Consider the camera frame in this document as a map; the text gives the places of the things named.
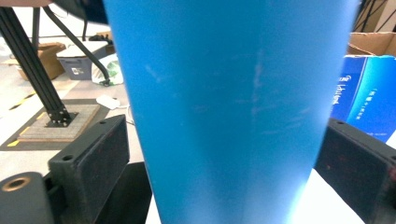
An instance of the blue box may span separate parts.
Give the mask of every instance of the blue box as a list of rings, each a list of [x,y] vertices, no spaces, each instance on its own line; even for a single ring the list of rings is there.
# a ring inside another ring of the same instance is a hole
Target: blue box
[[[331,117],[396,148],[396,34],[352,34],[349,46],[372,55],[345,57]]]

